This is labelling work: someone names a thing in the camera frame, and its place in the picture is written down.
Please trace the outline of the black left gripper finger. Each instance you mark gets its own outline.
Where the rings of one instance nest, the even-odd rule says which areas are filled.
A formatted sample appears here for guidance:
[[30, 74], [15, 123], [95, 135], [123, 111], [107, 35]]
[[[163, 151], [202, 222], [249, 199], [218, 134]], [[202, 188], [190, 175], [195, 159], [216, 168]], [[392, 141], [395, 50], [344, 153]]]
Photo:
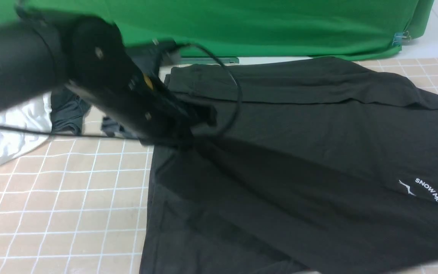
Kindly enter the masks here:
[[217, 126], [217, 109], [212, 105], [189, 105], [190, 126], [205, 124], [209, 127]]

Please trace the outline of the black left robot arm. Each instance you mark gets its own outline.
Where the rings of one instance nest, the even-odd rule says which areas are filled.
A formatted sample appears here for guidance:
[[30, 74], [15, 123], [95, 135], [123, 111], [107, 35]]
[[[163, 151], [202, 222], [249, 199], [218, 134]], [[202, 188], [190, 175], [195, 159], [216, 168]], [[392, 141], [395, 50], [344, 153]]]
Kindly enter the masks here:
[[66, 86], [146, 144], [181, 145], [216, 126], [210, 105], [186, 102], [159, 78], [174, 40], [127, 47], [115, 23], [90, 14], [33, 10], [0, 25], [0, 112]]

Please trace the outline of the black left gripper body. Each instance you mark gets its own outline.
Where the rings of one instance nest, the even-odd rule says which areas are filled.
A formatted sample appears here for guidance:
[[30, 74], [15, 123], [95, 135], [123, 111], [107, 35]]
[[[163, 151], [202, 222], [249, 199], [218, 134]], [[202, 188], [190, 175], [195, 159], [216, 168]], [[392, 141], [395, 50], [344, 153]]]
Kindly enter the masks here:
[[188, 145], [196, 109], [178, 99], [160, 79], [148, 76], [130, 57], [79, 57], [68, 88], [146, 145]]

